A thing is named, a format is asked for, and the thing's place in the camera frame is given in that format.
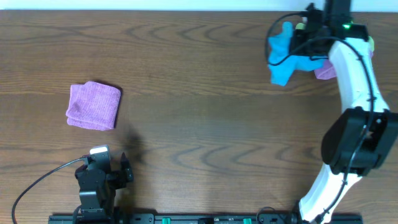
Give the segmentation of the blue microfibre cloth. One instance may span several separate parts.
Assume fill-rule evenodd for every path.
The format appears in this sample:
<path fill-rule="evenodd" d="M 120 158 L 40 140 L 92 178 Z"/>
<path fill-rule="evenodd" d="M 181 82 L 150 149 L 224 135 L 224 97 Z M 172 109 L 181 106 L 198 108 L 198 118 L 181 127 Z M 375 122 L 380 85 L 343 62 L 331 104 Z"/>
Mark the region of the blue microfibre cloth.
<path fill-rule="evenodd" d="M 271 83 L 274 85 L 286 86 L 295 70 L 311 72 L 322 68 L 325 61 L 322 58 L 311 60 L 308 56 L 298 55 L 291 55 L 285 59 L 289 54 L 290 41 L 293 34 L 293 24 L 284 22 L 280 34 L 267 38 L 271 47 L 271 52 L 267 57 L 268 67 L 271 73 Z"/>

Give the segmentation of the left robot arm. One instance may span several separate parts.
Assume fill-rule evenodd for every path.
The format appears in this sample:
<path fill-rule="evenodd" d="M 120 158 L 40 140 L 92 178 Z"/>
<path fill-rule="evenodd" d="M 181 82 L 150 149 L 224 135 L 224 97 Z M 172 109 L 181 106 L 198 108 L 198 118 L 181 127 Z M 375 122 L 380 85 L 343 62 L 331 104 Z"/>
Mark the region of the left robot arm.
<path fill-rule="evenodd" d="M 109 152 L 83 156 L 84 164 L 75 171 L 81 205 L 72 215 L 73 223 L 117 223 L 114 207 L 116 191 L 134 180 L 129 159 L 121 154 L 120 169 L 112 170 Z"/>

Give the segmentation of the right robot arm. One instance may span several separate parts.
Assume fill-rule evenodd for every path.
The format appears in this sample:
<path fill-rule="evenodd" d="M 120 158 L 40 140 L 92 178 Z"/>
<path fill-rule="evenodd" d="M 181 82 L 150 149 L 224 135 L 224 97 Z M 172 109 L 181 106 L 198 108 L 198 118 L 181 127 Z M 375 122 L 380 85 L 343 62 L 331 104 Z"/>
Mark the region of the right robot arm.
<path fill-rule="evenodd" d="M 300 199 L 292 223 L 331 223 L 348 190 L 385 161 L 397 139 L 397 113 L 379 91 L 366 26 L 355 24 L 350 1 L 313 4 L 300 13 L 305 26 L 294 32 L 293 55 L 326 56 L 336 73 L 341 115 L 322 140 L 323 165 L 311 189 Z"/>

